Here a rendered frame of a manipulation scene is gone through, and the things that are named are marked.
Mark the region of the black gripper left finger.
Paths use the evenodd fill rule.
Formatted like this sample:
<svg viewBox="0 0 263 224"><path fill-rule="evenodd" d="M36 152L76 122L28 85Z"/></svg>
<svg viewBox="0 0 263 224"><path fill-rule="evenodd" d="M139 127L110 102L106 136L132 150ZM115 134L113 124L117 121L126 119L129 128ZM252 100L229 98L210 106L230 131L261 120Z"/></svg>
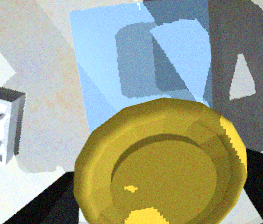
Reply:
<svg viewBox="0 0 263 224"><path fill-rule="evenodd" d="M74 172L59 176L5 224L79 224L79 206L74 196Z"/></svg>

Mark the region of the light blue rectangular mat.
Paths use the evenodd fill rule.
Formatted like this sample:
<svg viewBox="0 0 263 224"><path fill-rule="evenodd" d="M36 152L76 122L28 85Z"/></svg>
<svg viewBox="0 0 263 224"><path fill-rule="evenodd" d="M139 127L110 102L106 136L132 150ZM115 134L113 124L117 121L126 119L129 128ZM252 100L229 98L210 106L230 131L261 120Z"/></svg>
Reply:
<svg viewBox="0 0 263 224"><path fill-rule="evenodd" d="M207 0L70 12L88 131L119 109L162 99L213 109Z"/></svg>

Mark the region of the yellow plate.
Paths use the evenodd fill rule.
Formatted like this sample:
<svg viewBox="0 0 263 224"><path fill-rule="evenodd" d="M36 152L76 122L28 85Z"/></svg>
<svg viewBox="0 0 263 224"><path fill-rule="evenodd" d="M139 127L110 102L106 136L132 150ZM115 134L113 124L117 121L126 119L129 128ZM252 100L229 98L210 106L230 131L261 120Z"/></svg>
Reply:
<svg viewBox="0 0 263 224"><path fill-rule="evenodd" d="M92 129L74 179L88 224L220 224L247 181L247 153L221 113L162 97Z"/></svg>

